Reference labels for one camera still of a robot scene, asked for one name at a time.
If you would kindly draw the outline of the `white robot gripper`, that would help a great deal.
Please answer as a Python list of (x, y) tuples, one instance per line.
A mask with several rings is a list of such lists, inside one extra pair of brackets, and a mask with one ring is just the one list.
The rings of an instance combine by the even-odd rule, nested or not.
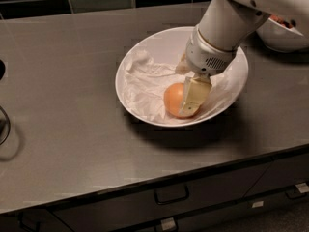
[(208, 43), (195, 26), (187, 41), (185, 54), (175, 68), (175, 73), (185, 75), (190, 71), (195, 74), (187, 77), (183, 85), (183, 99), (180, 104), (181, 117), (194, 116), (208, 98), (211, 91), (209, 76), (223, 73), (237, 55), (237, 50), (222, 50)]

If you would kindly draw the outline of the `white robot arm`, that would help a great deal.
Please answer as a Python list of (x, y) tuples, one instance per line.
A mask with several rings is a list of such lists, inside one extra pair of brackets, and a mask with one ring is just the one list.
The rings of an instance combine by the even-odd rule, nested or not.
[(211, 77), (225, 71), (239, 45), (272, 15), (308, 34), (309, 0), (211, 0), (186, 44), (185, 67), (194, 76), (184, 82), (181, 117), (199, 110), (211, 90)]

